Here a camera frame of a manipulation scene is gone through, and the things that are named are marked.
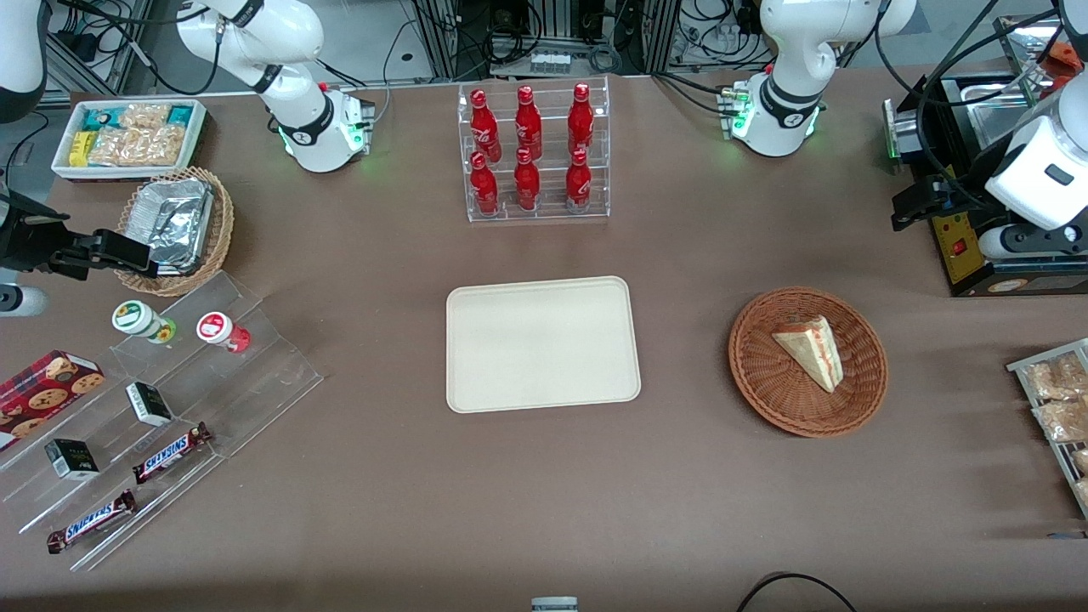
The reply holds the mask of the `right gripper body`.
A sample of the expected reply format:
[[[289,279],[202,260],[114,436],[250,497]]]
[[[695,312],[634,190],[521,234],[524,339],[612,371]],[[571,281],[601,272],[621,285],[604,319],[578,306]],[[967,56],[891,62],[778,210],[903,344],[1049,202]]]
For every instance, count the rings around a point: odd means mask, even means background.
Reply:
[[[54,264],[58,250],[71,246],[67,213],[34,201],[17,191],[3,194],[7,206],[1,229],[1,266],[17,272],[73,276],[63,264]]]

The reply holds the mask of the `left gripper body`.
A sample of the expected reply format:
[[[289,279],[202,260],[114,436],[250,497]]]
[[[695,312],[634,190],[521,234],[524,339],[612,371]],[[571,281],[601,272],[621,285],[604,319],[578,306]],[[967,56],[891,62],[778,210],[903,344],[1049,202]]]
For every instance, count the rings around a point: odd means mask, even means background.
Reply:
[[[930,197],[928,219],[936,220],[956,215],[978,213],[986,215],[986,218],[979,221],[980,224],[986,224],[988,219],[994,216],[994,205],[991,201],[985,201],[982,197],[965,189],[955,178],[930,174],[928,187]]]

